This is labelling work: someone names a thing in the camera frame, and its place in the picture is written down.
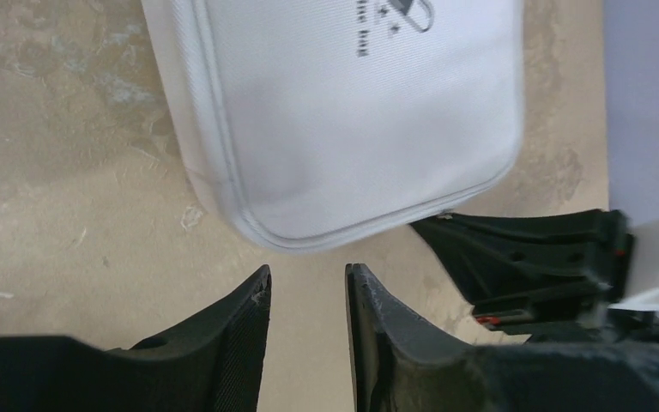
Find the concrete floor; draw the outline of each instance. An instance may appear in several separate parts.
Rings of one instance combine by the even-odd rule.
[[[529,0],[528,116],[509,178],[463,211],[608,204],[601,0]],[[0,335],[129,347],[274,274],[259,410],[349,411],[343,267],[468,342],[504,342],[408,227],[282,256],[203,214],[186,182],[139,0],[0,0]],[[189,215],[200,216],[186,225]]]

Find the black plastic part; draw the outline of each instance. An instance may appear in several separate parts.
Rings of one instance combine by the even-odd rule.
[[[595,340],[625,287],[633,237],[619,211],[537,218],[452,214],[412,224],[490,330]]]
[[[0,337],[0,411],[257,409],[269,327],[263,266],[208,308],[129,350]]]
[[[659,316],[656,312],[608,311],[606,338],[612,342],[659,343]]]
[[[346,269],[357,412],[659,410],[659,346],[473,347],[445,334],[362,264]]]

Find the screw hole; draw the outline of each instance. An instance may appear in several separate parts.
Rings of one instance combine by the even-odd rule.
[[[582,253],[572,253],[568,258],[567,262],[571,264],[576,264],[577,262],[581,262],[583,259]]]
[[[165,337],[151,336],[138,342],[131,350],[155,349],[167,344],[168,340]]]
[[[520,251],[515,251],[511,255],[509,255],[509,259],[511,259],[512,262],[521,262],[526,257],[527,256],[521,253]]]

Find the textured black surface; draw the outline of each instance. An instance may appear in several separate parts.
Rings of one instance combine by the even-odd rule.
[[[658,345],[473,347],[361,264],[347,267],[347,298],[358,412],[659,410]]]
[[[269,327],[263,266],[227,297],[130,350],[0,337],[1,410],[251,411]]]

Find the black connector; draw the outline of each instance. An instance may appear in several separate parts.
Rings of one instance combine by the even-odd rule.
[[[451,214],[412,227],[474,305],[480,324],[576,341],[596,339],[590,334],[622,297],[634,243],[617,210],[536,218]]]

